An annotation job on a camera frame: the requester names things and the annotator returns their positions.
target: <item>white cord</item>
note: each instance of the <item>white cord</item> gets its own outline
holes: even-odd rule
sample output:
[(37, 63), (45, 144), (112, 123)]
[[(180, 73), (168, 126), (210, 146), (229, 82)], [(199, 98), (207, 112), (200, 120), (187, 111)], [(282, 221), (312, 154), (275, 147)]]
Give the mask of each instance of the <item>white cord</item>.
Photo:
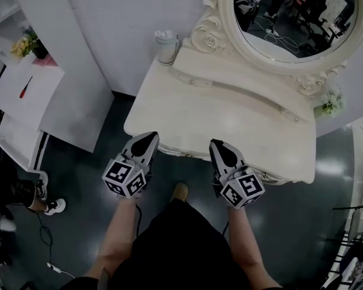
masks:
[(259, 18), (262, 18), (262, 19), (267, 20), (268, 22), (270, 22), (270, 23), (273, 25), (273, 27), (275, 27), (275, 24), (274, 24), (271, 20), (269, 20), (268, 18), (266, 18), (266, 17), (262, 17), (262, 16), (260, 16), (260, 15), (257, 15), (256, 17), (259, 17)]
[[(270, 20), (268, 20), (268, 18), (264, 18), (264, 17), (261, 17), (261, 16), (256, 16), (256, 17), (259, 17), (259, 18), (263, 18), (263, 19), (266, 19), (267, 21), (269, 21), (269, 22), (271, 22)], [(261, 25), (260, 25), (260, 23), (259, 22), (257, 22), (257, 21), (254, 21), (258, 26), (260, 26), (261, 27), (261, 29), (263, 30), (263, 31), (265, 31), (267, 34), (265, 35), (265, 37), (264, 37), (264, 39), (265, 39), (265, 41), (266, 42), (270, 42), (270, 43), (272, 43), (272, 44), (277, 44), (278, 43), (278, 41), (280, 41), (281, 43), (282, 43), (282, 45), (284, 45), (284, 47), (288, 50), (288, 51), (291, 51), (293, 54), (297, 54), (297, 53), (299, 53), (300, 52), (300, 49), (298, 48), (298, 45), (297, 45), (297, 43), (295, 42), (295, 41), (293, 41), (291, 38), (289, 38), (289, 37), (287, 37), (287, 36), (284, 36), (284, 37), (276, 37), (275, 35), (273, 35), (273, 34), (269, 34), (268, 32), (267, 32), (267, 29), (265, 29), (264, 27), (262, 27)], [(269, 41), (269, 40), (267, 40), (266, 39), (266, 37), (267, 36), (270, 36), (270, 37), (272, 37), (273, 38), (273, 40), (275, 40), (276, 42), (275, 43), (273, 43), (273, 42), (271, 42), (271, 41)], [(289, 39), (290, 41), (292, 41), (293, 42), (293, 44), (290, 44), (288, 41), (286, 41), (285, 39)], [(286, 45), (285, 45), (285, 43), (286, 44), (288, 44), (289, 46), (291, 46), (291, 47), (294, 47), (294, 48), (296, 48), (296, 51), (294, 51), (294, 50), (292, 50), (291, 48), (289, 48), (289, 47), (287, 47)]]
[(74, 278), (74, 279), (75, 279), (75, 277), (74, 277), (73, 275), (71, 275), (69, 272), (61, 271), (61, 273), (65, 273), (65, 274), (67, 274), (67, 275), (70, 275), (70, 276), (72, 276), (72, 278)]

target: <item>yellow flower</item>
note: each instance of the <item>yellow flower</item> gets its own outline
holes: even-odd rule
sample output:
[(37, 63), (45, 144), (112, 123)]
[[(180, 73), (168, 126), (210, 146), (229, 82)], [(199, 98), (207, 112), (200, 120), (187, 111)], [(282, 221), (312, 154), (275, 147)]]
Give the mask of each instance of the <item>yellow flower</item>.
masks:
[(11, 53), (18, 57), (24, 57), (23, 51), (30, 45), (30, 41), (27, 37), (22, 37), (16, 43), (12, 45)]

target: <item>brown shoe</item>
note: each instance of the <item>brown shoe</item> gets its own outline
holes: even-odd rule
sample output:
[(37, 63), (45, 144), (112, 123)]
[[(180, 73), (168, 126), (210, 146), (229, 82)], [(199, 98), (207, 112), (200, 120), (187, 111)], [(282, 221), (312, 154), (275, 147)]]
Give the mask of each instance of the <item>brown shoe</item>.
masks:
[(176, 184), (174, 193), (172, 195), (172, 198), (170, 200), (170, 202), (172, 202), (173, 199), (179, 199), (183, 202), (185, 202), (187, 200), (187, 195), (188, 195), (188, 186), (185, 182), (178, 182)]

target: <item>green floor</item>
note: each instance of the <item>green floor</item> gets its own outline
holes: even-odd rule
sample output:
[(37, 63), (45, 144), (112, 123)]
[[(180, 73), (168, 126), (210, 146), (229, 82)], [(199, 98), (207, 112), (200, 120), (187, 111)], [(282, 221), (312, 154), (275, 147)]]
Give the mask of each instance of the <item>green floor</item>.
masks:
[[(67, 209), (62, 214), (42, 216), (42, 220), (53, 233), (53, 263), (75, 276), (81, 276), (94, 261), (117, 204), (101, 175), (109, 159), (130, 139), (123, 124), (131, 105), (131, 101), (116, 98), (93, 154), (53, 137), (45, 151), (41, 168), (49, 175), (49, 198), (65, 198)], [(264, 196), (246, 210), (266, 268), (283, 285), (320, 284), (332, 265), (338, 246), (327, 244), (325, 238), (335, 236), (347, 217), (346, 211), (332, 208), (350, 203), (352, 130), (340, 129), (318, 138), (316, 162), (313, 184), (267, 185)], [(343, 175), (328, 171), (328, 165), (336, 162), (344, 165)], [(152, 171), (154, 177), (139, 204), (143, 211), (141, 231), (165, 208), (177, 181), (189, 185), (189, 203), (218, 231), (223, 230), (226, 207), (212, 189), (211, 163), (159, 152)], [(18, 172), (21, 178), (30, 177)], [(24, 207), (12, 206), (10, 210), (18, 229), (16, 235), (5, 237), (14, 262), (0, 269), (7, 289), (18, 290), (27, 280), (34, 281), (38, 289), (59, 289), (70, 277), (47, 268), (48, 248), (39, 238), (37, 217)]]

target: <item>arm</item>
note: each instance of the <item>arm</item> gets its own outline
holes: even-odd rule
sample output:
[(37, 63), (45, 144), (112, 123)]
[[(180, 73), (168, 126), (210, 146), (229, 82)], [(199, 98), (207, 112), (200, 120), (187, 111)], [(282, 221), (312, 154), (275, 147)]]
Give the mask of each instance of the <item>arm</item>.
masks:
[(136, 199), (120, 198), (97, 260), (85, 276), (98, 279), (102, 267), (109, 276), (112, 276), (118, 266), (130, 257), (134, 240), (135, 216)]
[(230, 249), (253, 290), (281, 288), (266, 272), (253, 230), (243, 208), (228, 208)]

